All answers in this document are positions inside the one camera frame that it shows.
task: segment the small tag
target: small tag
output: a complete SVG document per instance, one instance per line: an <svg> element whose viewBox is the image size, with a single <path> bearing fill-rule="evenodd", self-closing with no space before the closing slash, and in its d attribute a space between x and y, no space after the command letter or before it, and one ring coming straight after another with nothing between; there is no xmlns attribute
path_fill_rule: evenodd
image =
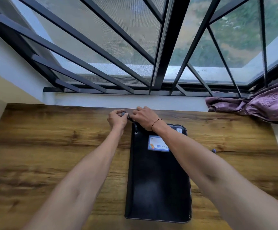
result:
<svg viewBox="0 0 278 230"><path fill-rule="evenodd" d="M158 135L149 136L148 150L169 152L169 147L165 144L163 139Z"/></svg>

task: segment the black string bracelet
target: black string bracelet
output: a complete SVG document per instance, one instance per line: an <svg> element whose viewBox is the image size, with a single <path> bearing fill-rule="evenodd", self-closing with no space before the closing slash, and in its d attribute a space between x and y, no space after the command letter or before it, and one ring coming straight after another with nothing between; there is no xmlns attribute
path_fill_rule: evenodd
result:
<svg viewBox="0 0 278 230"><path fill-rule="evenodd" d="M161 119L157 119L157 120L153 123L153 125L154 125L158 120L161 120ZM153 125L152 125L152 127L151 127L152 132L154 132L154 131L153 131Z"/></svg>

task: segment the purple curtain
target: purple curtain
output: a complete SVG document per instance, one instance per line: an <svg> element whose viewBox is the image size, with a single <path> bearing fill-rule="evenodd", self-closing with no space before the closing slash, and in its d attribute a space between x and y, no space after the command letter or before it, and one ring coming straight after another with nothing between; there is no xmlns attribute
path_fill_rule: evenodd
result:
<svg viewBox="0 0 278 230"><path fill-rule="evenodd" d="M250 98L208 97L206 104L210 112L252 115L267 122L278 123L278 83L257 92Z"/></svg>

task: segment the wooden surface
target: wooden surface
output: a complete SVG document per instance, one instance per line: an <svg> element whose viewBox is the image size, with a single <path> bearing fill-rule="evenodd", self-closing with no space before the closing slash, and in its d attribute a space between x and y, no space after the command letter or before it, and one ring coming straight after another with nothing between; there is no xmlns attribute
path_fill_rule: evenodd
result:
<svg viewBox="0 0 278 230"><path fill-rule="evenodd" d="M18 229L55 185L108 135L107 108L9 104L0 121L0 229ZM157 111L168 123L234 166L278 199L278 145L269 124L225 113ZM124 218L131 124L128 123L84 229L230 229L191 182L193 216L187 224Z"/></svg>

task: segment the black bag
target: black bag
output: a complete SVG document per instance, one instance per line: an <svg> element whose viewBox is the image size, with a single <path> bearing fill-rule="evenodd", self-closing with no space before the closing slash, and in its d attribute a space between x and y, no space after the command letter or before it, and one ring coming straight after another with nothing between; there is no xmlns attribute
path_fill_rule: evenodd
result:
<svg viewBox="0 0 278 230"><path fill-rule="evenodd" d="M168 125L187 135L185 127ZM133 122L125 217L186 223L192 215L190 179L171 151L148 150L151 135L157 134Z"/></svg>

